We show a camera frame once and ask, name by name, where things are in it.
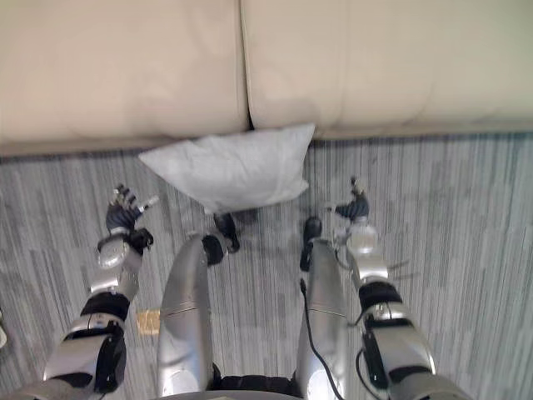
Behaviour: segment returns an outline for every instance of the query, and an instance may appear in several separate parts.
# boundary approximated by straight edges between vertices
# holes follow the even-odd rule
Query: white pillow
[[[229,213],[298,197],[308,184],[303,160],[315,132],[305,124],[186,140],[139,158],[206,213]]]

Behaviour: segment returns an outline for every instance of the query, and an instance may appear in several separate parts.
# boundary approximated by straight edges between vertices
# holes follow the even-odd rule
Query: black joint
[[[75,332],[70,332],[63,341],[74,340],[79,338],[89,338],[93,336],[100,336],[109,334],[116,337],[124,336],[124,331],[116,321],[109,321],[106,327],[94,327],[91,329],[82,329]]]
[[[322,235],[322,221],[318,217],[309,217],[303,228],[304,246],[312,239],[319,238]]]
[[[365,328],[393,328],[412,327],[413,323],[407,318],[375,319],[372,315],[365,319]]]
[[[92,376],[85,372],[66,373],[65,375],[59,375],[53,377],[53,379],[59,379],[68,383],[73,388],[84,388],[92,381]]]
[[[217,237],[207,235],[202,239],[202,244],[207,255],[207,265],[215,265],[222,261],[224,251]]]
[[[363,312],[378,303],[403,303],[400,293],[387,282],[372,282],[361,286],[359,301]]]
[[[295,398],[303,398],[303,395],[301,394],[300,385],[298,384],[298,381],[296,380],[296,371],[292,373],[291,385],[292,385],[291,396]]]
[[[126,344],[124,337],[108,337],[100,347],[98,354],[94,391],[102,394],[114,392],[124,380],[125,368]]]
[[[229,376],[221,380],[216,390],[248,390],[271,392],[299,397],[300,392],[296,380],[286,377],[265,377],[262,375],[245,375],[243,377]]]
[[[215,214],[213,215],[213,219],[222,236],[232,242],[232,245],[227,248],[227,251],[230,253],[238,252],[239,248],[241,248],[241,244],[237,237],[237,229],[235,228],[235,221],[233,221],[232,215],[229,212],[225,214]]]
[[[386,380],[385,368],[381,360],[380,349],[377,346],[376,338],[372,331],[363,334],[363,345],[365,351],[363,356],[365,358],[366,369],[368,370],[368,377],[374,388],[387,389],[388,382]]]
[[[149,248],[153,245],[153,236],[145,227],[143,227],[130,233],[130,235],[126,237],[126,242],[132,246],[137,253],[142,255],[145,248]]]
[[[301,250],[300,256],[300,270],[304,273],[309,272],[311,267],[311,253],[313,251],[313,242],[307,242],[306,245]]]
[[[409,375],[413,373],[431,373],[428,367],[422,367],[422,365],[413,365],[410,367],[399,367],[389,372],[389,377],[393,383],[400,383]]]
[[[96,294],[87,300],[81,315],[106,313],[126,321],[127,310],[129,307],[130,302],[124,295],[103,292]]]
[[[213,379],[211,381],[211,384],[209,384],[209,386],[207,387],[207,390],[217,390],[221,386],[221,383],[222,375],[220,373],[220,368],[215,363],[213,363]]]

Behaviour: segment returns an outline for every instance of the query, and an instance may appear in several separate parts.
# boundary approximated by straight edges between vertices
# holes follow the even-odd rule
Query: gray carpet
[[[533,398],[533,136],[317,142],[304,174],[310,188],[298,199],[236,215],[242,250],[209,272],[215,360],[223,373],[292,374],[301,226],[314,213],[328,232],[341,224],[322,206],[349,198],[356,174],[387,259],[409,261],[396,274],[398,287],[438,370],[475,398]],[[1,160],[0,306],[9,343],[0,350],[0,394],[42,375],[79,314],[118,182],[138,197],[162,198],[142,220],[156,243],[145,256],[135,313],[158,307],[186,234],[212,227],[202,208],[134,152]],[[410,273],[417,275],[399,277]],[[358,301],[344,278],[355,317]],[[355,357],[356,330],[350,344]],[[126,379],[110,400],[155,397],[156,345],[130,317]],[[350,391],[350,398],[368,398],[355,378]]]

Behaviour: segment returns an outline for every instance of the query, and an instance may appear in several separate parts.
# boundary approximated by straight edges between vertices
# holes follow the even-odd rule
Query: black cable
[[[322,356],[316,350],[315,343],[313,343],[313,337],[311,335],[311,324],[309,323],[309,309],[307,308],[307,295],[306,295],[307,287],[303,279],[300,279],[300,290],[301,290],[301,294],[303,294],[303,305],[306,311],[307,335],[309,336],[309,344],[311,345],[311,350],[313,351],[316,358],[318,358],[318,361],[321,362],[322,366],[326,370],[327,379],[330,381],[331,389],[335,393],[336,398],[338,398],[339,400],[344,400],[344,398],[341,396],[341,394],[336,388],[335,382],[333,381],[333,376],[331,375],[330,368],[327,366],[326,361],[324,361],[324,358],[322,358]]]
[[[336,258],[336,261],[339,263],[339,265],[341,266],[342,269],[345,269],[347,271],[351,271],[351,268],[349,266],[347,266],[345,263],[343,263],[341,261],[341,259],[339,258],[339,249],[338,248],[335,249],[335,258]]]
[[[363,376],[361,375],[361,367],[359,365],[359,362],[361,360],[361,355],[363,354],[363,349],[359,350],[359,353],[356,357],[356,371],[357,376],[359,377],[359,380],[361,381],[361,384],[365,387],[366,391],[370,393],[370,395],[375,398],[375,400],[383,400],[381,397],[379,397],[377,394],[375,394],[366,384],[366,382],[363,380]]]
[[[364,311],[361,311],[361,314],[359,314],[359,317],[357,317],[357,319],[356,319],[355,322],[349,322],[349,323],[348,323],[348,327],[349,327],[349,328],[355,328],[357,325],[359,325],[359,322],[360,322],[361,319],[363,318],[363,315],[365,315],[365,312],[364,312]]]

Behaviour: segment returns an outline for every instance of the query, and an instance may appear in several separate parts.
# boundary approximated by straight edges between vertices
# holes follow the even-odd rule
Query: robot
[[[341,290],[338,248],[346,248],[361,314],[363,348],[356,370],[366,390],[386,390],[390,400],[469,400],[436,373],[428,343],[401,295],[389,280],[377,233],[368,222],[366,194],[351,182],[353,199],[332,208],[350,221],[333,240],[321,237],[321,221],[306,221],[300,268],[304,297],[296,371],[285,377],[222,377],[212,360],[207,267],[239,248],[229,215],[216,216],[218,232],[194,234],[182,245],[170,272],[160,311],[157,395],[168,400],[208,398],[343,400],[348,357],[346,305]],[[138,290],[143,251],[153,244],[136,221],[156,198],[141,206],[119,185],[106,215],[109,235],[98,245],[99,272],[80,317],[48,359],[42,381],[2,400],[84,400],[102,398],[122,383],[126,365],[124,321]],[[361,376],[366,363],[366,383]]]

